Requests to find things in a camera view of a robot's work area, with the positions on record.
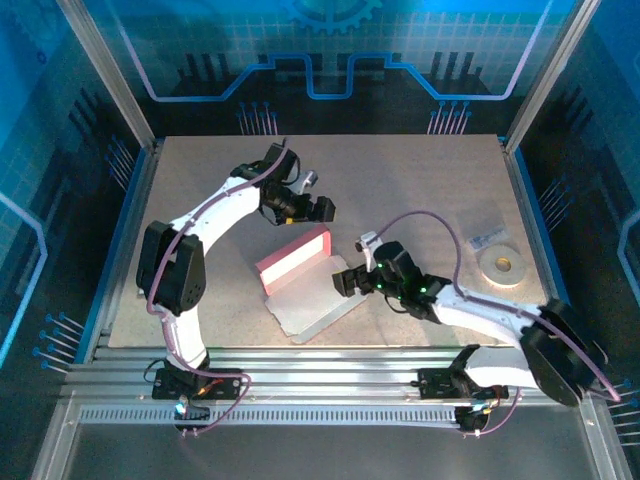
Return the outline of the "pink and white paper box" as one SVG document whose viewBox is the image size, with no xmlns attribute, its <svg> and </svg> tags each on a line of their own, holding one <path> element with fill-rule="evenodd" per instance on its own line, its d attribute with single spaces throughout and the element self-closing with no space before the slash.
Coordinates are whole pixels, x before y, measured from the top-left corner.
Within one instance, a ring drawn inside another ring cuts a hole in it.
<svg viewBox="0 0 640 480">
<path fill-rule="evenodd" d="M 332 253 L 329 229 L 321 224 L 256 264 L 265 306 L 286 337 L 304 344 L 355 309 L 366 298 L 341 296 L 332 275 L 347 268 Z"/>
</svg>

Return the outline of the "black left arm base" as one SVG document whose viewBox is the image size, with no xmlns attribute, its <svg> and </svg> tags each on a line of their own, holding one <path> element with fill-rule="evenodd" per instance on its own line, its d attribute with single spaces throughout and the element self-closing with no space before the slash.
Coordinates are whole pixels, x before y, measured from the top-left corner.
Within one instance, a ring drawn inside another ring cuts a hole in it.
<svg viewBox="0 0 640 480">
<path fill-rule="evenodd" d="M 181 396 L 189 400 L 236 400 L 243 385 L 239 369 L 223 369 L 228 378 L 207 377 L 193 372 L 173 369 L 172 366 L 156 371 L 152 382 L 154 400 L 178 400 Z"/>
</svg>

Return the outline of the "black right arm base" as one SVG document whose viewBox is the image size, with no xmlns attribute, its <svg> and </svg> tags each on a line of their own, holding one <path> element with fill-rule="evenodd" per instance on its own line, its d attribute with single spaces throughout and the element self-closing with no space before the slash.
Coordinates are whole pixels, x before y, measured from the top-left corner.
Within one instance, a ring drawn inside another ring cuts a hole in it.
<svg viewBox="0 0 640 480">
<path fill-rule="evenodd" d="M 506 386 L 482 387 L 463 370 L 451 368 L 420 369 L 412 385 L 422 399 L 504 400 L 510 396 Z"/>
</svg>

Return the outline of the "black controller box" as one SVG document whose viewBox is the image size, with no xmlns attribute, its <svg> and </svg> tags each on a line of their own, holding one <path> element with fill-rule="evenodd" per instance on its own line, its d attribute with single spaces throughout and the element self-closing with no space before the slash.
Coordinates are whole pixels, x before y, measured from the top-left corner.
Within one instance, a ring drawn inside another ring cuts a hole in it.
<svg viewBox="0 0 640 480">
<path fill-rule="evenodd" d="M 195 406 L 186 395 L 181 395 L 174 407 L 174 419 L 177 421 L 200 421 L 210 418 L 210 410 Z"/>
<path fill-rule="evenodd" d="M 456 407 L 454 417 L 459 430 L 463 433 L 475 434 L 477 431 L 482 431 L 489 421 L 488 413 L 483 410 L 474 410 L 472 407 Z"/>
</svg>

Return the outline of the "small clear plastic bag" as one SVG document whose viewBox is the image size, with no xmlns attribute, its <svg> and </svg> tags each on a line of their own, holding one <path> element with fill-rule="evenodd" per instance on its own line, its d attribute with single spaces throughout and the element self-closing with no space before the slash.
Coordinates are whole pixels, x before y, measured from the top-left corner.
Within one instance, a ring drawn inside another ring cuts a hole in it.
<svg viewBox="0 0 640 480">
<path fill-rule="evenodd" d="M 467 243 L 474 252 L 479 252 L 508 239 L 508 231 L 503 226 L 499 226 L 485 233 L 470 237 Z"/>
</svg>

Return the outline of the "white tape roll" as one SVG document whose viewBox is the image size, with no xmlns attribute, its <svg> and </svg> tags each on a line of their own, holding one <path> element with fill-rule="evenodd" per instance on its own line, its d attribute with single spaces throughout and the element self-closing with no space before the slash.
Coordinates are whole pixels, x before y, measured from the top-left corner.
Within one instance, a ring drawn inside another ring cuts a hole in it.
<svg viewBox="0 0 640 480">
<path fill-rule="evenodd" d="M 480 255 L 479 268 L 489 283 L 498 287 L 511 288 L 524 279 L 526 262 L 510 246 L 496 244 L 486 248 Z"/>
</svg>

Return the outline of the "aluminium cross rail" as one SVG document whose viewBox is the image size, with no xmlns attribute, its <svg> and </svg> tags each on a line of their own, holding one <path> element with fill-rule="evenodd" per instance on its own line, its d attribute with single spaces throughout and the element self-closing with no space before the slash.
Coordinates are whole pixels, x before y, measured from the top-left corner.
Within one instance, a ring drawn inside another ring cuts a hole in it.
<svg viewBox="0 0 640 480">
<path fill-rule="evenodd" d="M 213 348 L 211 367 L 239 369 L 252 379 L 248 397 L 263 403 L 416 403 L 410 383 L 420 369 L 449 367 L 463 348 L 453 347 L 247 347 Z M 60 394 L 78 399 L 151 397 L 145 368 L 163 348 L 96 349 L 93 359 L 69 369 Z"/>
</svg>

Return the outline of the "aluminium frame post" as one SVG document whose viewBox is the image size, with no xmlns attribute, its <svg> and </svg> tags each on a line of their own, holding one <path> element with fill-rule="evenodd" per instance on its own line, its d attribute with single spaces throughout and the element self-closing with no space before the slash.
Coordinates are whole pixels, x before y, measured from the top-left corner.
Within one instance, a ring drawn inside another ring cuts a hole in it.
<svg viewBox="0 0 640 480">
<path fill-rule="evenodd" d="M 83 0 L 56 0 L 91 64 L 139 145 L 150 150 L 156 136 Z"/>
<path fill-rule="evenodd" d="M 519 147 L 552 88 L 565 70 L 600 3 L 601 0 L 576 0 L 507 132 L 504 141 L 504 151 L 507 154 L 513 154 Z"/>
</svg>

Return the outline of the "aluminium lower frame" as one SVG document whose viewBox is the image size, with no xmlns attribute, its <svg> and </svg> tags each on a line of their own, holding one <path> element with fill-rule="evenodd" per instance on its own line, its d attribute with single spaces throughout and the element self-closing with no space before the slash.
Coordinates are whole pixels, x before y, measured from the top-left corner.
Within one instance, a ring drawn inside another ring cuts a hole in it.
<svg viewBox="0 0 640 480">
<path fill-rule="evenodd" d="M 640 480 L 605 405 L 554 407 L 525 394 L 487 434 L 425 426 L 225 425 L 194 438 L 171 425 L 85 424 L 55 409 L 30 480 Z"/>
</svg>

